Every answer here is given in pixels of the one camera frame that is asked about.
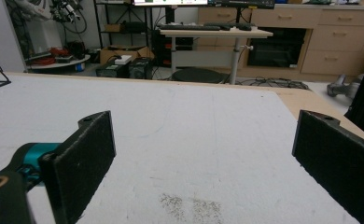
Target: monitor stand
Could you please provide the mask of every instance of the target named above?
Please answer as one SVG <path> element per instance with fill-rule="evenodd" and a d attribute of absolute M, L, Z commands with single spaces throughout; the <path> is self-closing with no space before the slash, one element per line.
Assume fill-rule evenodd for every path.
<path fill-rule="evenodd" d="M 165 8 L 165 23 L 169 24 L 175 22 L 175 8 L 166 7 Z"/>
<path fill-rule="evenodd" d="M 240 23 L 240 17 L 241 17 L 241 8 L 237 7 L 237 15 L 235 17 L 235 23 Z"/>

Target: keyboard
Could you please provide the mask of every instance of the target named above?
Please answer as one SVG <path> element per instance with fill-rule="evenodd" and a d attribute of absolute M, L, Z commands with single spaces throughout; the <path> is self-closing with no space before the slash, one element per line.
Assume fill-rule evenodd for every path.
<path fill-rule="evenodd" d="M 243 22 L 243 23 L 235 23 L 235 22 L 206 22 L 204 24 L 204 26 L 219 26 L 220 29 L 222 30 L 230 30 L 230 28 L 232 27 L 236 27 L 239 30 L 244 30 L 244 31 L 251 31 L 252 30 L 252 26 L 255 26 L 254 23 L 248 23 L 248 22 Z"/>
<path fill-rule="evenodd" d="M 196 30 L 196 31 L 219 31 L 219 26 L 202 25 L 161 25 L 161 30 Z"/>

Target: desk leg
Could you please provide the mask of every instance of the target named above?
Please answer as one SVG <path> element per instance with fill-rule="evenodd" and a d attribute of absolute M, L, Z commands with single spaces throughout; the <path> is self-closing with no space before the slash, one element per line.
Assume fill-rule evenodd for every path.
<path fill-rule="evenodd" d="M 235 38 L 234 50 L 231 59 L 231 78 L 230 84 L 235 84 L 235 78 L 237 77 L 238 58 L 240 57 L 240 41 L 241 38 Z"/>
<path fill-rule="evenodd" d="M 171 75 L 176 72 L 176 37 L 171 36 Z"/>

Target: drawer handle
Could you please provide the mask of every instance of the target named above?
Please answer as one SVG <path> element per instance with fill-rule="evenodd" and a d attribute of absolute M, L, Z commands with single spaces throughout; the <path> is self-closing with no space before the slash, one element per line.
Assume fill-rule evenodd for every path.
<path fill-rule="evenodd" d="M 218 13 L 217 14 L 219 17 L 229 17 L 231 14 L 227 14 L 227 13 Z"/>
<path fill-rule="evenodd" d="M 325 56 L 325 61 L 337 61 L 339 57 L 336 56 Z"/>
<path fill-rule="evenodd" d="M 291 20 L 292 19 L 292 15 L 278 15 L 278 19 L 281 19 L 281 20 Z"/>
<path fill-rule="evenodd" d="M 339 16 L 339 21 L 351 21 L 352 19 L 353 19 L 352 16 L 349 17 Z"/>
<path fill-rule="evenodd" d="M 333 31 L 333 35 L 347 35 L 346 31 Z"/>

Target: cardboard box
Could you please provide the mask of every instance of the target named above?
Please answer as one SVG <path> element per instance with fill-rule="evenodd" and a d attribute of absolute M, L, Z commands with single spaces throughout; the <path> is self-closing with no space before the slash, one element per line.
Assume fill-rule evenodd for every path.
<path fill-rule="evenodd" d="M 105 24 L 104 25 L 106 32 L 122 32 L 124 31 L 123 24 Z"/>
<path fill-rule="evenodd" d="M 110 60 L 115 60 L 112 58 L 114 56 L 121 55 L 131 55 L 132 61 L 136 58 L 150 58 L 154 59 L 155 55 L 146 46 L 117 46 L 112 45 L 107 48 L 101 49 L 100 53 L 100 64 L 105 64 Z"/>

